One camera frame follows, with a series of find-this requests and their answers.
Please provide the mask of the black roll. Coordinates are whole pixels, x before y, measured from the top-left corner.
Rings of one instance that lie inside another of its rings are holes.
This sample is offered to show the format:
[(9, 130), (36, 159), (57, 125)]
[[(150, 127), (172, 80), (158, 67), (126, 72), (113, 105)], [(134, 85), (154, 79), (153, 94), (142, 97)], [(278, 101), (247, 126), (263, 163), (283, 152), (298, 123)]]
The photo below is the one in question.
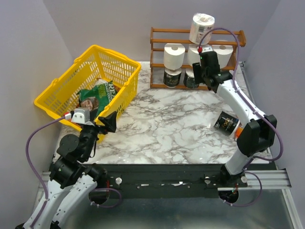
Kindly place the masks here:
[(241, 122), (238, 118), (221, 111), (213, 127), (227, 136), (233, 136), (240, 124)]
[(194, 73), (192, 69), (185, 70), (183, 84), (185, 87), (190, 89), (195, 89), (199, 87), (199, 84), (195, 83)]
[(169, 88), (175, 88), (180, 83), (181, 74), (182, 74), (181, 68), (177, 70), (170, 70), (165, 68), (163, 74), (164, 85)]

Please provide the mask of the white paper roll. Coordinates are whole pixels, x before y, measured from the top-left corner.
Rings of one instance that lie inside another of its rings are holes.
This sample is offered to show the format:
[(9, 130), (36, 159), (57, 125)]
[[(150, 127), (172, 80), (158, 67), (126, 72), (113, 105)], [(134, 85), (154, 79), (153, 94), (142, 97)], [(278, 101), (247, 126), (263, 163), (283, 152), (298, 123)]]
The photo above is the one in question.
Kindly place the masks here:
[(220, 68), (224, 68), (227, 66), (231, 55), (233, 53), (233, 46), (231, 45), (213, 45), (212, 46), (213, 51), (217, 53), (218, 62), (220, 65)]
[(169, 70), (182, 67), (185, 47), (180, 43), (167, 43), (164, 46), (163, 64)]
[(198, 53), (198, 45), (189, 44), (187, 52), (187, 63), (189, 66), (193, 66), (194, 63), (200, 62), (200, 55)]

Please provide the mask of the plastic pinkish paper roll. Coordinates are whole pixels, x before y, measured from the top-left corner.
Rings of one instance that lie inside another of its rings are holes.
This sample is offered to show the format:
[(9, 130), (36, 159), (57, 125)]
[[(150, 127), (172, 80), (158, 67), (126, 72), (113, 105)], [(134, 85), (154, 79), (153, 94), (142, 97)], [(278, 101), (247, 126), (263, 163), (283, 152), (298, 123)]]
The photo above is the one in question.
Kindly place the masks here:
[(199, 44), (202, 37), (214, 28), (215, 18), (204, 13), (193, 15), (190, 28), (189, 40), (192, 43)]

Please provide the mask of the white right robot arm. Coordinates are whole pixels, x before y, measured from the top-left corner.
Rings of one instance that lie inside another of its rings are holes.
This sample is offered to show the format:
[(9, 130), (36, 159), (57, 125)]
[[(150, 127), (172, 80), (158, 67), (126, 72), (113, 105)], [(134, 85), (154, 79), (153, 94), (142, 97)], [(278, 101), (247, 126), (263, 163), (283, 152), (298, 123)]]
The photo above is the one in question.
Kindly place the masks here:
[(237, 139), (236, 152), (222, 165), (217, 175), (223, 186), (230, 187), (257, 153), (273, 145), (277, 119), (255, 107), (233, 75), (229, 71), (221, 71), (216, 52), (200, 52), (199, 56), (200, 61), (193, 63), (195, 82), (204, 83), (223, 98), (244, 127)]

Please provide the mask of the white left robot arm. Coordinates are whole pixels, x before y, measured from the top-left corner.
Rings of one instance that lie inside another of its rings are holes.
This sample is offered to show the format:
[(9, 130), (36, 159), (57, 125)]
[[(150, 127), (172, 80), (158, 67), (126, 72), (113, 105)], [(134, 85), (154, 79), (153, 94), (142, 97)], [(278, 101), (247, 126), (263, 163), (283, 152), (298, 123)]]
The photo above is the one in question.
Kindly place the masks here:
[(103, 192), (108, 198), (116, 192), (119, 199), (121, 193), (110, 187), (107, 171), (96, 163), (86, 165), (85, 162), (96, 150), (98, 135), (106, 135), (116, 131), (116, 111), (107, 117), (98, 117), (101, 125), (90, 120), (90, 112), (84, 108), (76, 108), (56, 119), (72, 121), (81, 126), (79, 136), (68, 134), (61, 141), (57, 153), (59, 159), (50, 165), (49, 181), (44, 182), (35, 169), (29, 152), (27, 161), (35, 176), (39, 179), (44, 195), (30, 218), (17, 225), (18, 229), (60, 229), (69, 212), (91, 192)]

